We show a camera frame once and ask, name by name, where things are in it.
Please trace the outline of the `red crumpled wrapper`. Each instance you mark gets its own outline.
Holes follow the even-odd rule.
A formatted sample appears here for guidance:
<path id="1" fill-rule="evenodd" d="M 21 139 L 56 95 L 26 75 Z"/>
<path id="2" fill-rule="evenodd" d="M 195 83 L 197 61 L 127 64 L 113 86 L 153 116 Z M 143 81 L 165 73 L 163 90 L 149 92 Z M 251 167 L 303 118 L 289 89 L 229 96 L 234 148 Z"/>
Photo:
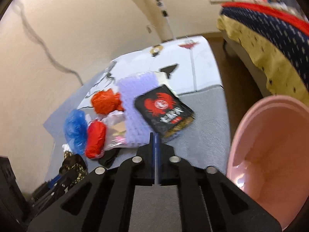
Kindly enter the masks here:
<path id="1" fill-rule="evenodd" d="M 89 159 L 97 159 L 104 155 L 104 145 L 106 140 L 106 125 L 95 120 L 91 122 L 87 130 L 87 143 L 85 156 Z"/>

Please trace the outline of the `black red snack packet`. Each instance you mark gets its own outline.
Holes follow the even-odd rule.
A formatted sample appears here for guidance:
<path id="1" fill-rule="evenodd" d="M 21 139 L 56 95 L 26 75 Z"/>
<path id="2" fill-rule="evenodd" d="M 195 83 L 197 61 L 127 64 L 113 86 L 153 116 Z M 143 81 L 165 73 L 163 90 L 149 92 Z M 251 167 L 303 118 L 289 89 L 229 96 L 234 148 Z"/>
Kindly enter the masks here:
<path id="1" fill-rule="evenodd" d="M 162 139 L 171 139 L 195 119 L 194 111 L 165 84 L 137 97 L 134 106 Z"/>

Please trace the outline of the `yellow bed skirt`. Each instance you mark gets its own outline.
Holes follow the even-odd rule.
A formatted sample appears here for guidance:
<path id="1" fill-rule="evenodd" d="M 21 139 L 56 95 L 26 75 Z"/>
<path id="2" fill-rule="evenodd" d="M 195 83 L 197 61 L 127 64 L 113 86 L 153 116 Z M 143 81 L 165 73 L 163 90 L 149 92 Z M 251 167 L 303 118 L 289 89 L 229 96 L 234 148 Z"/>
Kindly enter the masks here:
<path id="1" fill-rule="evenodd" d="M 308 90 L 300 73 L 274 44 L 225 15 L 219 16 L 217 28 L 245 49 L 254 66 L 266 76 L 266 89 L 271 94 L 288 95 L 308 105 Z"/>

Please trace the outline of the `navy star bed sheet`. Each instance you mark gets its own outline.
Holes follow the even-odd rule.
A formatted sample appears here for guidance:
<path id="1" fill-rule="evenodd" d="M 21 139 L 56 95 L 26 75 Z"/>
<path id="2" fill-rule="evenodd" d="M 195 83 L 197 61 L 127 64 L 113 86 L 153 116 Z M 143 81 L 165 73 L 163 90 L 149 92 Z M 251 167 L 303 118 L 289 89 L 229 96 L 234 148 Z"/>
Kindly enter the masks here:
<path id="1" fill-rule="evenodd" d="M 308 82 L 308 36 L 280 19 L 249 9 L 223 7 L 221 15 L 265 37 L 291 62 L 302 81 Z"/>

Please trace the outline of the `red floral blanket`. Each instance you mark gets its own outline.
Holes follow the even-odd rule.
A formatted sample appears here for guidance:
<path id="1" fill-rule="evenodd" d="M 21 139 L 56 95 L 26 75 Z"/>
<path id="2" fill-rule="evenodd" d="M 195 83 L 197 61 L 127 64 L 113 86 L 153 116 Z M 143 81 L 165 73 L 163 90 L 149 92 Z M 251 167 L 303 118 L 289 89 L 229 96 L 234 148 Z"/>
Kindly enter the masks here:
<path id="1" fill-rule="evenodd" d="M 234 7 L 234 8 L 242 8 L 249 9 L 254 12 L 260 12 L 262 14 L 266 14 L 268 16 L 275 17 L 288 23 L 289 25 L 295 27 L 300 30 L 303 34 L 308 36 L 309 34 L 309 26 L 308 23 L 298 17 L 278 9 L 274 9 L 267 5 L 255 4 L 255 3 L 246 3 L 246 2 L 226 2 L 221 5 L 221 7 Z"/>

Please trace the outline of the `clear plastic bag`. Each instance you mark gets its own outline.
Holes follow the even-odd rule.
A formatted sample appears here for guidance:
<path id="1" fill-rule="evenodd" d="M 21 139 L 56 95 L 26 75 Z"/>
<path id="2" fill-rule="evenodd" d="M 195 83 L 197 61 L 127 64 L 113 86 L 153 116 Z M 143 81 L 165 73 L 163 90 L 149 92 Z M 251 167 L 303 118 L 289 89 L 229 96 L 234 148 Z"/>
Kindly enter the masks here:
<path id="1" fill-rule="evenodd" d="M 125 134 L 125 115 L 121 111 L 113 111 L 108 115 L 98 115 L 96 120 L 106 126 L 104 151 L 127 146 Z"/>

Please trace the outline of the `blue plastic bag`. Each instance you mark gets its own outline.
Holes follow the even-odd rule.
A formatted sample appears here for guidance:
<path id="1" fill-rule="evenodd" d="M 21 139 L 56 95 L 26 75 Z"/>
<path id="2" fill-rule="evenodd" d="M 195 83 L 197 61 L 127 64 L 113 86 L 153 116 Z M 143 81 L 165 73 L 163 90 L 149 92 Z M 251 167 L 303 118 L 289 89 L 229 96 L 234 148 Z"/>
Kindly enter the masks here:
<path id="1" fill-rule="evenodd" d="M 72 110 L 65 119 L 63 132 L 67 144 L 75 154 L 84 154 L 87 143 L 87 128 L 85 113 L 81 110 Z"/>

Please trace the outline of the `pink plastic trash bin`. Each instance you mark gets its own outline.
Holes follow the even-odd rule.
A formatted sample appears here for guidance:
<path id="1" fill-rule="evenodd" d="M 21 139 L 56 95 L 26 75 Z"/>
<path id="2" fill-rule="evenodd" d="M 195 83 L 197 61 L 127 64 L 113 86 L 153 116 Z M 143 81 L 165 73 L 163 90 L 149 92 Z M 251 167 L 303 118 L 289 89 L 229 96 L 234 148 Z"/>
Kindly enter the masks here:
<path id="1" fill-rule="evenodd" d="M 226 175 L 288 230 L 308 201 L 308 106 L 284 95 L 256 102 L 237 127 Z"/>

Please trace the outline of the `lavender paper sheet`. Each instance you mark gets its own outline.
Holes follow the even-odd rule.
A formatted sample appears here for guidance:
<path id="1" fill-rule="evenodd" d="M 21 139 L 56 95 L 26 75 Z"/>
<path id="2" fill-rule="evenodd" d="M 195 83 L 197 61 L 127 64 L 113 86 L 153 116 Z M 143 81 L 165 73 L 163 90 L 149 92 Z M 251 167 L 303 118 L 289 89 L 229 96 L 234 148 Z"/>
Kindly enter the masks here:
<path id="1" fill-rule="evenodd" d="M 127 148 L 137 148 L 149 142 L 153 130 L 143 116 L 143 96 L 163 84 L 169 84 L 166 73 L 154 71 L 135 73 L 116 83 L 124 109 Z"/>

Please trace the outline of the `grey white printed table cloth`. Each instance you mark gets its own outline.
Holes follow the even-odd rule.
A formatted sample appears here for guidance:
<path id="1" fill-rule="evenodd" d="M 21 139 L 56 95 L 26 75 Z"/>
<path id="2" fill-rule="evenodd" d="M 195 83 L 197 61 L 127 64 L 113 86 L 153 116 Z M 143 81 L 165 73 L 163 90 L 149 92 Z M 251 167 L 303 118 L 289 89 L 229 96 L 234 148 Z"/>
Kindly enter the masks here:
<path id="1" fill-rule="evenodd" d="M 64 146 L 84 155 L 92 122 L 107 128 L 100 158 L 114 152 L 112 168 L 136 155 L 154 134 L 191 165 L 226 172 L 226 98 L 211 46 L 202 36 L 121 55 L 73 93 L 44 123 L 54 138 L 46 180 L 57 176 Z"/>

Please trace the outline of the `orange crumpled plastic bag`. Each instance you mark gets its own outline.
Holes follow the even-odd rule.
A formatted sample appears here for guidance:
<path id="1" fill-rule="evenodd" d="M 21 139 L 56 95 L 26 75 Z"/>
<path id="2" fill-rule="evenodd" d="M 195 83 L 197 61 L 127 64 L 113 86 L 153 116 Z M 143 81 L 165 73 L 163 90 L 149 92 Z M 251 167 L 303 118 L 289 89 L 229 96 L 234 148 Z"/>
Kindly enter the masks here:
<path id="1" fill-rule="evenodd" d="M 114 93 L 112 89 L 107 91 L 99 91 L 95 93 L 91 98 L 94 111 L 100 115 L 108 115 L 113 111 L 124 111 L 121 95 L 117 92 Z"/>

